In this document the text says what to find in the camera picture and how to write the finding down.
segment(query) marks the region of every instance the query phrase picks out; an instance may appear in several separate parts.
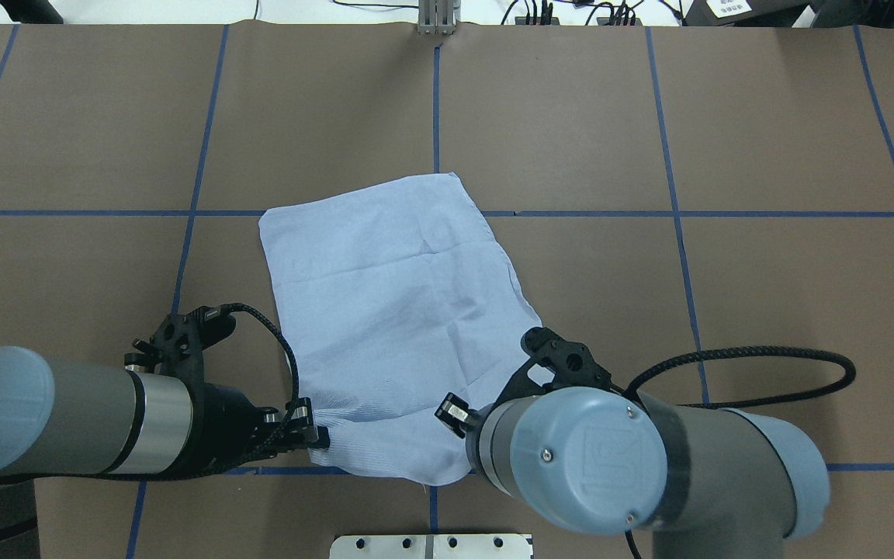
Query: cable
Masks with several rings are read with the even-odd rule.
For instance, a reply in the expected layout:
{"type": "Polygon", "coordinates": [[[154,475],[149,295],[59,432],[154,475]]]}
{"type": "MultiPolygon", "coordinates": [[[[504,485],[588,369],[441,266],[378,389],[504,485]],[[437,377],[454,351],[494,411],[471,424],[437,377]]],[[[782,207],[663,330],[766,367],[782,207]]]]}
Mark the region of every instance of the cable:
{"type": "Polygon", "coordinates": [[[585,20],[585,25],[592,23],[592,16],[595,15],[595,12],[599,10],[599,8],[606,6],[609,8],[609,19],[613,19],[613,12],[616,10],[616,6],[613,6],[611,2],[599,2],[592,8],[592,11],[588,13],[588,19],[585,20]]]}
{"type": "Polygon", "coordinates": [[[274,339],[278,340],[278,344],[281,345],[281,349],[285,353],[285,359],[288,360],[288,371],[291,373],[292,378],[292,397],[289,399],[291,402],[295,402],[295,400],[299,399],[299,366],[295,362],[295,353],[292,351],[292,346],[288,344],[288,340],[285,339],[285,336],[281,334],[281,330],[278,326],[274,325],[274,322],[271,322],[267,316],[260,314],[258,309],[251,307],[249,304],[243,304],[242,302],[231,302],[231,304],[221,305],[220,308],[223,308],[223,311],[226,312],[246,312],[253,316],[256,321],[262,323],[265,328],[271,332],[271,335],[274,336],[274,339]]]}
{"type": "Polygon", "coordinates": [[[627,545],[630,546],[630,554],[634,556],[634,559],[641,559],[639,549],[636,549],[636,542],[632,540],[632,530],[627,530],[623,535],[627,536],[627,545]]]}
{"type": "Polygon", "coordinates": [[[278,424],[274,427],[274,431],[271,432],[270,435],[267,436],[266,439],[260,445],[256,446],[254,450],[251,450],[249,453],[242,454],[242,456],[237,457],[235,460],[227,461],[227,463],[223,464],[214,464],[212,467],[203,468],[201,471],[197,471],[194,474],[186,474],[186,475],[163,475],[163,474],[65,474],[71,475],[72,477],[91,477],[95,478],[95,480],[110,480],[110,481],[184,481],[184,480],[195,480],[198,477],[208,477],[208,475],[216,475],[216,474],[224,474],[227,471],[233,470],[235,467],[244,466],[244,464],[248,463],[248,461],[253,460],[264,460],[266,459],[267,453],[265,452],[270,446],[271,443],[280,439],[281,436],[285,434],[285,425],[288,425],[288,421],[291,420],[292,414],[295,411],[295,402],[299,399],[299,366],[295,362],[295,353],[292,351],[292,346],[289,345],[288,340],[285,339],[285,336],[282,335],[281,330],[274,325],[266,316],[264,316],[258,309],[251,307],[249,304],[243,304],[242,302],[231,302],[231,304],[220,305],[220,309],[224,312],[245,312],[245,314],[249,314],[256,319],[256,321],[262,323],[265,328],[271,332],[274,336],[274,339],[278,340],[278,343],[281,345],[282,350],[285,353],[285,359],[288,361],[288,371],[291,374],[292,379],[292,397],[289,401],[288,410],[285,411],[284,417],[278,424]]]}
{"type": "Polygon", "coordinates": [[[657,0],[657,2],[659,2],[661,5],[663,5],[663,7],[666,7],[668,10],[671,11],[671,15],[673,15],[674,18],[677,19],[677,21],[678,21],[678,27],[681,27],[684,25],[685,15],[681,13],[681,10],[684,10],[684,5],[681,4],[681,0],[678,0],[678,9],[674,9],[674,6],[671,6],[671,4],[668,4],[667,0],[657,0]]]}
{"type": "Polygon", "coordinates": [[[412,6],[409,4],[357,4],[352,2],[341,2],[341,0],[330,0],[334,4],[338,6],[348,6],[351,8],[391,8],[393,10],[398,10],[401,8],[411,8],[413,10],[419,10],[419,6],[412,6]]]}
{"type": "MultiPolygon", "coordinates": [[[[500,21],[500,22],[499,22],[499,25],[506,25],[506,20],[507,20],[507,18],[508,18],[508,14],[510,14],[510,12],[512,11],[512,7],[514,7],[515,5],[517,5],[517,2],[518,2],[518,1],[519,1],[519,0],[512,0],[512,3],[510,4],[510,7],[508,7],[508,8],[506,9],[506,13],[503,14],[503,21],[500,21]]],[[[529,14],[529,8],[526,8],[526,14],[529,14]]]]}
{"type": "Polygon", "coordinates": [[[791,357],[795,359],[810,359],[813,361],[826,361],[834,363],[844,368],[844,377],[831,382],[826,386],[813,388],[812,390],[804,390],[802,392],[792,392],[787,394],[779,394],[777,396],[767,396],[765,398],[754,398],[751,400],[737,400],[734,402],[716,402],[708,404],[685,404],[691,408],[705,408],[707,410],[717,410],[719,408],[751,408],[754,406],[765,406],[766,404],[784,404],[787,402],[799,402],[801,400],[809,400],[832,394],[838,390],[847,388],[854,382],[854,378],[858,375],[858,371],[854,368],[854,362],[844,357],[840,353],[823,351],[820,349],[805,349],[801,347],[784,347],[776,345],[752,345],[745,347],[728,347],[725,349],[710,349],[703,351],[693,351],[685,353],[677,357],[671,357],[666,361],[661,361],[657,365],[650,367],[630,382],[627,389],[623,392],[623,397],[636,402],[636,391],[646,382],[660,375],[664,371],[668,371],[681,365],[696,363],[702,361],[716,361],[718,359],[739,359],[742,357],[791,357]]]}

